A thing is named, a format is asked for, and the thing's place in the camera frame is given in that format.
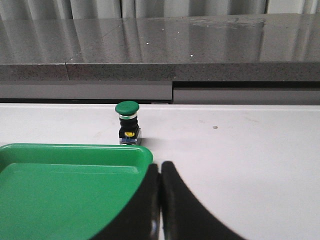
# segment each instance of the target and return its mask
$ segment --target granite countertop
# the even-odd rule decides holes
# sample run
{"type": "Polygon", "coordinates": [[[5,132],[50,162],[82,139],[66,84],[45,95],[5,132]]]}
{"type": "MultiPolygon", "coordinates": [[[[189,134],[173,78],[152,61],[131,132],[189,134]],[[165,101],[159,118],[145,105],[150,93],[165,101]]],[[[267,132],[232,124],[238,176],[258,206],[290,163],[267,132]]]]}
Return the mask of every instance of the granite countertop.
{"type": "Polygon", "coordinates": [[[320,81],[320,14],[0,21],[0,81],[320,81]]]}

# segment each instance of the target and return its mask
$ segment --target green plastic tray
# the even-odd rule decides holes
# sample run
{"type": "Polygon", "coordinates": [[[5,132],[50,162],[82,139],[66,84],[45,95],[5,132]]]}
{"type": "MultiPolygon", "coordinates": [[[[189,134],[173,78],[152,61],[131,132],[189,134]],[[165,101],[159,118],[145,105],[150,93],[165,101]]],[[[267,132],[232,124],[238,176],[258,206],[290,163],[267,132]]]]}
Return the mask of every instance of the green plastic tray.
{"type": "Polygon", "coordinates": [[[0,147],[0,240],[87,240],[129,202],[152,163],[142,146],[0,147]]]}

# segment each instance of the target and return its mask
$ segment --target yellow label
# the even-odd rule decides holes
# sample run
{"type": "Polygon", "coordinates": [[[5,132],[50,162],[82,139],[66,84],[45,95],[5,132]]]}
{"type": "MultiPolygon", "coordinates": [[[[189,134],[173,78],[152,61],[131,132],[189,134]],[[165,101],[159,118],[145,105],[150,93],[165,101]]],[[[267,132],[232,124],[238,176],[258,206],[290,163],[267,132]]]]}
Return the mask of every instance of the yellow label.
{"type": "Polygon", "coordinates": [[[125,135],[126,137],[132,138],[132,137],[135,136],[135,133],[134,133],[134,132],[125,132],[124,135],[125,135]]]}

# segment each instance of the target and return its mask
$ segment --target green button cap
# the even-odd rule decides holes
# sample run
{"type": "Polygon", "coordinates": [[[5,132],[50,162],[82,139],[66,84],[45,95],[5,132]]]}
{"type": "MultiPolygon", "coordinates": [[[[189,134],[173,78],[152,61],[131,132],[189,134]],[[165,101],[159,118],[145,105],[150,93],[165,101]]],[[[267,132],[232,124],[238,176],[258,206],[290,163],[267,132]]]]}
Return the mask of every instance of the green button cap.
{"type": "Polygon", "coordinates": [[[139,104],[135,101],[123,101],[115,106],[115,111],[121,115],[133,115],[139,110],[139,104]]]}

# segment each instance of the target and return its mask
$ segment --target black curved object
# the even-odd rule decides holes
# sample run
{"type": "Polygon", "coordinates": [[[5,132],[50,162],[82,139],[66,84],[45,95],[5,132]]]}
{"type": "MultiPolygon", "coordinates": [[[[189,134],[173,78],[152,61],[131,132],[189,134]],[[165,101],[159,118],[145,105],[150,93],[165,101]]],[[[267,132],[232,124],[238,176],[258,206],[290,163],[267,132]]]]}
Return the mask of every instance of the black curved object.
{"type": "Polygon", "coordinates": [[[161,204],[166,240],[244,240],[215,218],[192,194],[175,165],[161,167],[161,204]]]}
{"type": "Polygon", "coordinates": [[[151,164],[128,204],[91,240],[157,240],[159,235],[158,166],[151,164]]]}

